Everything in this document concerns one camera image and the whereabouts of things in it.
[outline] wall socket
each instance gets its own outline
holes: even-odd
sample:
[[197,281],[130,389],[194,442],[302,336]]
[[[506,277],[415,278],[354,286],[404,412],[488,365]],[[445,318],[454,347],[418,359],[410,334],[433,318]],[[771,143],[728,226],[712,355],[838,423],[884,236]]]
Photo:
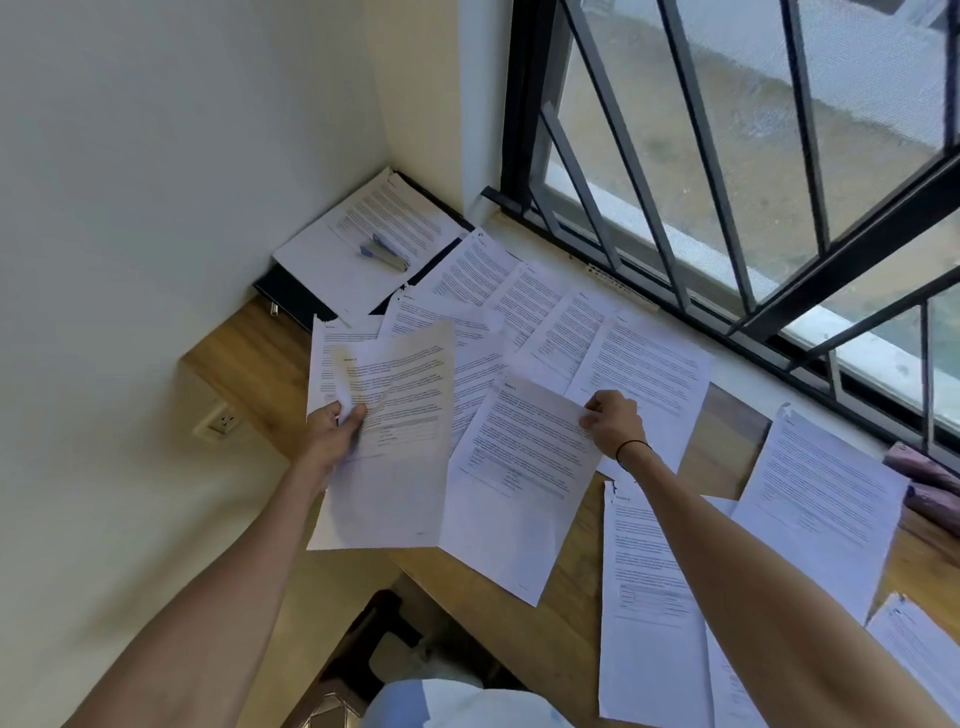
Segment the wall socket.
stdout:
[[208,443],[225,440],[240,424],[240,417],[223,400],[217,400],[213,408],[193,428],[193,436]]

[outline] wooden table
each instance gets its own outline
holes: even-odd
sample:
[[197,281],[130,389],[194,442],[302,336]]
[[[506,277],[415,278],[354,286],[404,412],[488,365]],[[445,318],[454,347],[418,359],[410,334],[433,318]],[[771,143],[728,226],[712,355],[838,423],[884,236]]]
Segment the wooden table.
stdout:
[[[310,336],[257,298],[194,347],[184,362],[287,458],[303,431]],[[736,498],[769,421],[711,385],[680,467],[681,482]],[[600,650],[602,480],[594,477],[536,609],[437,548],[390,557],[531,691],[574,725],[597,717]],[[960,642],[960,542],[904,509],[878,604],[891,591],[917,601]]]

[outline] forearm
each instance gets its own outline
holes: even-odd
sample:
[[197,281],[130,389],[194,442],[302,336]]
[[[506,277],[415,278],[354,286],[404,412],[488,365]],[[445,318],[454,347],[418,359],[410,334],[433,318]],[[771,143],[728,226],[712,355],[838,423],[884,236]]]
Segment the forearm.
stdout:
[[231,726],[266,649],[313,499],[288,472],[243,535],[131,642],[70,728]]
[[649,448],[625,467],[704,617],[772,726],[950,726],[929,695],[820,587],[683,488]]

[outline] clothing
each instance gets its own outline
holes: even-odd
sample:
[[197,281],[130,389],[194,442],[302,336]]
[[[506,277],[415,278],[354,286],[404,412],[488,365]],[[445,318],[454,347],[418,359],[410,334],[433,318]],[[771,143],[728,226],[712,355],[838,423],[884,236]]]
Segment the clothing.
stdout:
[[480,728],[522,725],[571,728],[539,695],[485,691],[455,680],[401,680],[384,687],[367,709],[362,728]]

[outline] black bracelet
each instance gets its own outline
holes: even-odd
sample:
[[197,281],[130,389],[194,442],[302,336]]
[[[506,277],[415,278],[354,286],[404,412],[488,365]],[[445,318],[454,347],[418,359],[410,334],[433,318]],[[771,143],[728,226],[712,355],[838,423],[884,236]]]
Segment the black bracelet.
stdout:
[[628,440],[627,442],[625,442],[623,445],[621,445],[619,448],[616,449],[616,454],[613,456],[613,459],[616,460],[617,465],[623,465],[623,463],[620,462],[620,451],[626,448],[631,443],[640,443],[641,445],[646,445],[648,448],[650,448],[650,443],[648,443],[646,440]]

